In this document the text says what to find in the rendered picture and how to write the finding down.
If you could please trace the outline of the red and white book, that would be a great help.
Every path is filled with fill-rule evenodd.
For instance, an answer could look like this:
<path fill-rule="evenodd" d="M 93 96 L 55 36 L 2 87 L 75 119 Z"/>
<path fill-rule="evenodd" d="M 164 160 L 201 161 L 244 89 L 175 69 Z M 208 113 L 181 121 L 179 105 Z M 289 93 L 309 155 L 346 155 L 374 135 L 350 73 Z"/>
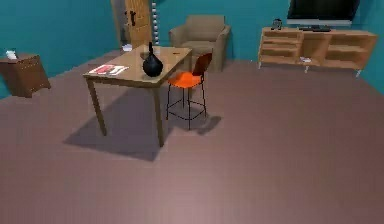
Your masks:
<path fill-rule="evenodd" d="M 127 70 L 126 66 L 103 64 L 103 65 L 91 70 L 90 74 L 116 76 L 125 70 Z"/>

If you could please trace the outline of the orange chair with black legs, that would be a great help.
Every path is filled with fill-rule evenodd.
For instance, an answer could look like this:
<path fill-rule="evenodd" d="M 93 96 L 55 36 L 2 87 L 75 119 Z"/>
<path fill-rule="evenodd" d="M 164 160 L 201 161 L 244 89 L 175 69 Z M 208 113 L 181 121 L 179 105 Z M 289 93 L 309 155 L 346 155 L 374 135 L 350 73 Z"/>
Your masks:
<path fill-rule="evenodd" d="M 192 120 L 196 119 L 201 114 L 204 114 L 204 116 L 207 116 L 204 81 L 205 81 L 205 74 L 212 61 L 212 57 L 213 57 L 212 53 L 206 53 L 206 54 L 200 55 L 196 60 L 195 67 L 192 71 L 180 72 L 175 77 L 172 77 L 168 80 L 166 118 L 169 118 L 169 115 L 173 115 L 182 120 L 186 120 L 188 122 L 188 129 L 191 129 Z M 196 86 L 201 86 L 201 95 L 203 99 L 202 103 L 193 101 L 191 99 L 192 89 Z M 172 87 L 176 87 L 182 90 L 182 97 L 175 102 L 171 102 L 170 93 L 171 93 Z M 178 103 L 181 103 L 182 107 L 188 106 L 187 117 L 180 116 L 175 112 L 170 111 L 170 108 L 177 105 Z M 202 107 L 202 110 L 194 116 L 191 116 L 192 104 L 196 104 Z"/>

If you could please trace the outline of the black round vase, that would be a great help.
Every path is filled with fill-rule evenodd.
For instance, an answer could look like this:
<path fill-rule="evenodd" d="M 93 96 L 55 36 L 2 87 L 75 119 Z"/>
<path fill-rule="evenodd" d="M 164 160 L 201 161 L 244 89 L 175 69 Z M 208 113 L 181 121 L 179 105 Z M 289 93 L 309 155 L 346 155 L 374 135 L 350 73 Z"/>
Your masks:
<path fill-rule="evenodd" d="M 157 77 L 163 70 L 163 63 L 154 54 L 153 44 L 149 43 L 149 52 L 143 61 L 143 70 L 149 77 Z"/>

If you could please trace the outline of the light wooden table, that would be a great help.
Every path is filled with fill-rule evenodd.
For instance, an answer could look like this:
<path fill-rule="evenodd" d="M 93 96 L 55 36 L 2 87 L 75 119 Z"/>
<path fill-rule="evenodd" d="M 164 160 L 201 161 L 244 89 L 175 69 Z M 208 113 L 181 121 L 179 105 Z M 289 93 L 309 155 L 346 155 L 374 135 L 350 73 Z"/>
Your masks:
<path fill-rule="evenodd" d="M 164 145 L 164 135 L 159 89 L 162 84 L 169 78 L 169 76 L 175 72 L 182 64 L 186 63 L 189 69 L 192 68 L 192 50 L 190 48 L 155 46 L 155 55 L 162 61 L 164 65 L 161 74 L 157 77 L 149 77 L 143 70 L 142 55 L 147 51 L 148 46 L 141 45 L 134 48 L 130 52 L 125 52 L 121 56 L 108 61 L 108 64 L 121 65 L 126 67 L 126 70 L 116 76 L 85 73 L 83 77 L 88 86 L 101 133 L 104 136 L 107 135 L 107 128 L 105 126 L 103 114 L 101 112 L 97 93 L 94 87 L 95 83 L 144 88 L 150 91 L 153 94 L 154 99 L 158 144 L 160 147 L 162 147 Z"/>

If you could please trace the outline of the white beaded floor lamp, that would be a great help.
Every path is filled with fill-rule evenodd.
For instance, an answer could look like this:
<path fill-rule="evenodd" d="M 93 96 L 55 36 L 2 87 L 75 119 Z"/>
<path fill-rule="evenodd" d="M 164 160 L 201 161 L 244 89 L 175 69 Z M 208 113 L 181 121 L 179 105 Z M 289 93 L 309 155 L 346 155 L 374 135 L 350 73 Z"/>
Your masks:
<path fill-rule="evenodd" d="M 152 10 L 152 25 L 153 25 L 153 41 L 155 45 L 159 45 L 160 42 L 159 42 L 159 33 L 158 33 L 156 0 L 151 0 L 151 10 Z"/>

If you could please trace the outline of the wooden room door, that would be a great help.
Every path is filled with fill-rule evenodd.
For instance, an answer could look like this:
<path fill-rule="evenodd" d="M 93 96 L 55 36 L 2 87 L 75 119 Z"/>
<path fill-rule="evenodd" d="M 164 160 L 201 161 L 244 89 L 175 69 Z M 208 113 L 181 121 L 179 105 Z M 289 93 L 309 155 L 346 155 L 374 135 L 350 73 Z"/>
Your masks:
<path fill-rule="evenodd" d="M 132 26 L 127 19 L 127 27 L 131 45 L 136 48 L 152 41 L 151 13 L 149 0 L 125 0 L 126 11 L 135 11 L 136 25 Z"/>

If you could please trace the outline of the light wooden shelf unit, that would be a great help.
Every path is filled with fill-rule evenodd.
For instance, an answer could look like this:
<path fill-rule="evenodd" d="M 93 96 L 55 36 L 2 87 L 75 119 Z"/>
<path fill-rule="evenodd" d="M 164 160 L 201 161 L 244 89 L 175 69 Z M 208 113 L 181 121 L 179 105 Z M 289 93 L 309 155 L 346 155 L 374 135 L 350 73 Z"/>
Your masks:
<path fill-rule="evenodd" d="M 284 27 L 261 32 L 258 68 L 264 63 L 299 65 L 307 73 L 310 67 L 354 69 L 359 77 L 366 67 L 378 36 L 362 30 L 301 31 Z M 302 63 L 300 57 L 310 58 Z"/>

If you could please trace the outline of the black television set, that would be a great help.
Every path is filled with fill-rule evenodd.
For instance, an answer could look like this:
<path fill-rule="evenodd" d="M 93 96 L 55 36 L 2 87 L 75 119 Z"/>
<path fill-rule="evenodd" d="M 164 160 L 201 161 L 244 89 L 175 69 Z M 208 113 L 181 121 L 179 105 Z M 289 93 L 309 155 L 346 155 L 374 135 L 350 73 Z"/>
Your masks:
<path fill-rule="evenodd" d="M 350 26 L 359 5 L 360 0 L 290 0 L 287 23 Z"/>

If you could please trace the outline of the dark brown side cabinet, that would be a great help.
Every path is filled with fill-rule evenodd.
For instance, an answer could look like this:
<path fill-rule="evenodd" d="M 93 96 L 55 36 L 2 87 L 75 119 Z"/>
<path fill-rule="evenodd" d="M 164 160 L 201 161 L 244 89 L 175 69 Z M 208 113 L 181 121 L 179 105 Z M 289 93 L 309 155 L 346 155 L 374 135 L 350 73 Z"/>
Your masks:
<path fill-rule="evenodd" d="M 12 96 L 31 98 L 42 88 L 51 88 L 38 54 L 21 53 L 17 59 L 0 58 L 0 74 Z"/>

